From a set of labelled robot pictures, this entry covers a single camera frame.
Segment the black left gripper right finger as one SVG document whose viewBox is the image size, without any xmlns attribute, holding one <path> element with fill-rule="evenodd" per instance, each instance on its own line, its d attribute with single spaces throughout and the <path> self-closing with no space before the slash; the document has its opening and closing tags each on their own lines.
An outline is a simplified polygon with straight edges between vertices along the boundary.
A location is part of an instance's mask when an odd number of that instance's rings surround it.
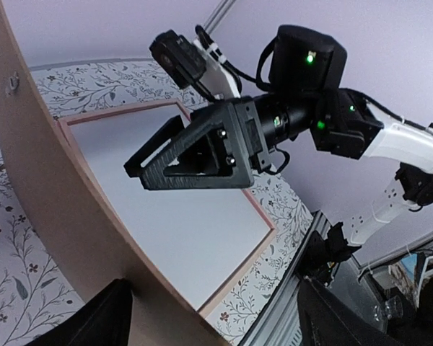
<svg viewBox="0 0 433 346">
<path fill-rule="evenodd" d="M 314 278 L 303 278 L 297 297 L 303 345 L 400 345 L 372 327 Z"/>
</svg>

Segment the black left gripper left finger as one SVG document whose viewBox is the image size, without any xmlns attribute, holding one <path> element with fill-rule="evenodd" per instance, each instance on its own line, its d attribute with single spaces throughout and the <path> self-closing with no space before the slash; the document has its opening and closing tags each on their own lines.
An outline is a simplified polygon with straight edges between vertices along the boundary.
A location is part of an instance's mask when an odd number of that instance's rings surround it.
<svg viewBox="0 0 433 346">
<path fill-rule="evenodd" d="M 29 342 L 34 346 L 128 345 L 133 295 L 115 279 L 62 324 Z"/>
</svg>

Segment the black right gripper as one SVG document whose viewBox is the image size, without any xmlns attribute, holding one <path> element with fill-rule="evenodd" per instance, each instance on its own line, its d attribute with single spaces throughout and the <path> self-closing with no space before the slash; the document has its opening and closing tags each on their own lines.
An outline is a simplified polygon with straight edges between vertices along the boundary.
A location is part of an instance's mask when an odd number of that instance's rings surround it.
<svg viewBox="0 0 433 346">
<path fill-rule="evenodd" d="M 282 25 L 259 58 L 254 98 L 268 149 L 309 130 L 315 147 L 360 159 L 384 128 L 356 92 L 340 87 L 346 49 L 330 35 Z M 253 185 L 248 146 L 231 103 L 195 111 L 185 137 L 190 177 L 140 177 L 147 190 L 243 189 Z"/>
</svg>

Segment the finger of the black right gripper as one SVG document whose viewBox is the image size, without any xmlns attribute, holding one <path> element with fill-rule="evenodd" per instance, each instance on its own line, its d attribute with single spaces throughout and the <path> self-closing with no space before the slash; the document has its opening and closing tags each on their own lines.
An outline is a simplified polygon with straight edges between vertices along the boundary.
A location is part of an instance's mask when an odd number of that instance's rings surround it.
<svg viewBox="0 0 433 346">
<path fill-rule="evenodd" d="M 191 122 L 176 115 L 165 123 L 125 162 L 129 177 L 190 177 L 191 144 L 185 137 Z"/>
</svg>

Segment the brown backing board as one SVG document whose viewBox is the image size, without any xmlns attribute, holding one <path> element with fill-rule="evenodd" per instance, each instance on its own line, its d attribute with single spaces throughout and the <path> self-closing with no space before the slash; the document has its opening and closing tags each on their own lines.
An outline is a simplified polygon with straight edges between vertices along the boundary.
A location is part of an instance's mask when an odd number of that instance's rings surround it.
<svg viewBox="0 0 433 346">
<path fill-rule="evenodd" d="M 33 81 L 0 2 L 0 149 L 19 203 L 85 301 L 116 278 L 134 292 L 131 345 L 224 345 L 127 232 Z"/>
</svg>

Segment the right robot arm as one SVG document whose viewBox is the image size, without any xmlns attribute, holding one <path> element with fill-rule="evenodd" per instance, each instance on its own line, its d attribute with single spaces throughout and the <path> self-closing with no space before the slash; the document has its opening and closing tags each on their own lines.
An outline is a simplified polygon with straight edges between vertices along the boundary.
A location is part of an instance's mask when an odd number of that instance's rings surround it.
<svg viewBox="0 0 433 346">
<path fill-rule="evenodd" d="M 241 95 L 244 73 L 201 26 L 193 41 L 168 30 L 149 49 L 178 87 L 194 88 L 208 105 L 193 111 L 188 125 L 172 117 L 126 161 L 126 174 L 144 188 L 251 187 L 255 173 L 272 173 L 269 156 L 280 143 L 309 131 L 319 151 L 399 164 L 369 210 L 330 230 L 330 249 L 358 249 L 400 214 L 433 203 L 433 124 L 411 122 L 366 94 L 341 87 L 347 53 L 331 36 L 280 26 L 259 58 L 271 64 L 268 80 L 260 74 L 252 78 L 258 97 Z"/>
</svg>

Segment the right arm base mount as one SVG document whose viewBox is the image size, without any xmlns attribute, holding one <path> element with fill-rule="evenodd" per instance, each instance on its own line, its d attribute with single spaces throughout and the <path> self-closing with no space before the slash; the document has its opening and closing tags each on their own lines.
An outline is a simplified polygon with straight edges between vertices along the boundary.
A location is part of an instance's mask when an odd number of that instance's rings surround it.
<svg viewBox="0 0 433 346">
<path fill-rule="evenodd" d="M 343 233 L 343 222 L 332 226 L 324 239 L 317 231 L 310 236 L 300 258 L 297 273 L 301 277 L 315 278 L 329 286 L 342 262 L 347 261 L 361 245 L 350 245 Z"/>
</svg>

